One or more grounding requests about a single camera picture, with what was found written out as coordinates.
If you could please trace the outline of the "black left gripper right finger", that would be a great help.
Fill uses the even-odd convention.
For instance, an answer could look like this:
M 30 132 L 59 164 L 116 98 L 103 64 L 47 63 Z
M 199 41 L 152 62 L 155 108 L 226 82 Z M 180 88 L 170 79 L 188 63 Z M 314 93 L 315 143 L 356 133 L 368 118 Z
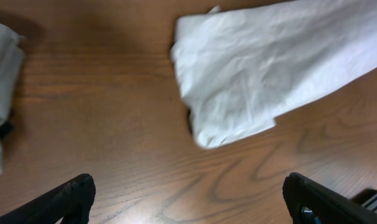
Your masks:
M 293 224 L 377 224 L 377 190 L 367 188 L 346 198 L 293 172 L 282 194 Z

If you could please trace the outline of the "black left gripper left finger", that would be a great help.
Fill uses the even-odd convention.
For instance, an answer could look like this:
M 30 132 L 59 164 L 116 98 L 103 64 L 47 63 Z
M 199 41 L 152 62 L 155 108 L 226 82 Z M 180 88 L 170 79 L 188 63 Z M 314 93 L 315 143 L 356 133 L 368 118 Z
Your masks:
M 87 224 L 96 187 L 90 174 L 68 182 L 0 217 L 0 224 Z

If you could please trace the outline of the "white t-shirt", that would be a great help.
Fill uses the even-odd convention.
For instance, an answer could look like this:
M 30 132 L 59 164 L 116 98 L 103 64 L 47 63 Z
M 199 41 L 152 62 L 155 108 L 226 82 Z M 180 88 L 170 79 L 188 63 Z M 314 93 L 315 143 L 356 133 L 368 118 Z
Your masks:
M 195 143 L 258 134 L 377 67 L 377 0 L 287 1 L 183 16 L 170 52 Z

